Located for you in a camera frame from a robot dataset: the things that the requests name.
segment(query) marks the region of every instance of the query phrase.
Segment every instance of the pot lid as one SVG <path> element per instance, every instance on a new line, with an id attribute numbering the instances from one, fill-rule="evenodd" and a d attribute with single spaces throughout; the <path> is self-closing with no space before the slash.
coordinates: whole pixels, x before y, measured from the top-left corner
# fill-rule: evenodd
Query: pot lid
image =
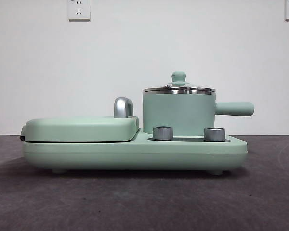
<path id="1" fill-rule="evenodd" d="M 186 74 L 184 71 L 175 71 L 171 75 L 172 82 L 163 87 L 147 88 L 144 92 L 152 94 L 215 94 L 215 89 L 201 86 L 193 86 L 186 82 Z"/>

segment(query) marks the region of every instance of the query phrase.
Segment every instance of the small pot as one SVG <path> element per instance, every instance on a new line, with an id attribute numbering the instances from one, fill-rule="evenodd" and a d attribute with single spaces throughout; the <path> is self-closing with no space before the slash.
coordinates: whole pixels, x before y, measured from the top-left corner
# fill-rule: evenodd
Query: small pot
<path id="1" fill-rule="evenodd" d="M 185 82 L 184 72 L 174 72 L 172 83 L 144 89 L 144 132 L 155 126 L 173 127 L 174 136 L 201 136 L 214 127 L 215 115 L 251 116 L 250 102 L 216 103 L 215 89 L 194 87 Z"/>

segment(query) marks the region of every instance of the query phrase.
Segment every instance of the mint green appliance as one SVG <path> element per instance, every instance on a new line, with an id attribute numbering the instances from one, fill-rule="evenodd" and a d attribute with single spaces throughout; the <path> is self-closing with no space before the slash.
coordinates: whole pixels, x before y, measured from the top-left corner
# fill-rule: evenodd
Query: mint green appliance
<path id="1" fill-rule="evenodd" d="M 175 72 L 173 78 L 173 87 L 188 87 L 184 73 Z M 193 94 L 190 91 L 194 89 L 171 90 L 179 93 L 144 94 L 144 130 L 139 129 L 138 117 L 133 115 L 132 101 L 122 97 L 115 100 L 112 116 L 30 120 L 21 132 L 24 157 L 54 173 L 69 169 L 164 169 L 205 170 L 219 175 L 240 167 L 247 156 L 247 144 L 226 136 L 223 128 L 214 128 L 214 115 L 248 116 L 253 105 L 216 104 L 215 91 Z M 162 120 L 165 112 L 161 105 L 175 107 L 172 113 L 183 116 L 181 122 Z M 191 114 L 196 120 L 179 112 L 190 106 L 202 109 Z"/>

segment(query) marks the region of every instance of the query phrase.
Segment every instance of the white wall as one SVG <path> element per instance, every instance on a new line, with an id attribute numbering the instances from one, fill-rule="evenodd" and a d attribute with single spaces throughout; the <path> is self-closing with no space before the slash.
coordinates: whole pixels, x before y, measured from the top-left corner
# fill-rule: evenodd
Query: white wall
<path id="1" fill-rule="evenodd" d="M 0 134 L 38 117 L 112 115 L 142 89 L 188 82 L 252 117 L 216 116 L 229 134 L 289 134 L 289 22 L 283 0 L 92 0 L 69 22 L 66 0 L 0 0 Z"/>

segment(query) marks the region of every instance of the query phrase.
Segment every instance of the gray carpet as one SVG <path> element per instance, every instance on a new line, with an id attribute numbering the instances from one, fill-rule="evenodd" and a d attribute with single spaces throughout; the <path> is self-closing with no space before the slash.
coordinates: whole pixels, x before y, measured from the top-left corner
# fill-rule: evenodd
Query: gray carpet
<path id="1" fill-rule="evenodd" d="M 289 136 L 238 136 L 243 167 L 69 171 L 30 166 L 18 136 L 0 136 L 0 231 L 289 231 Z"/>

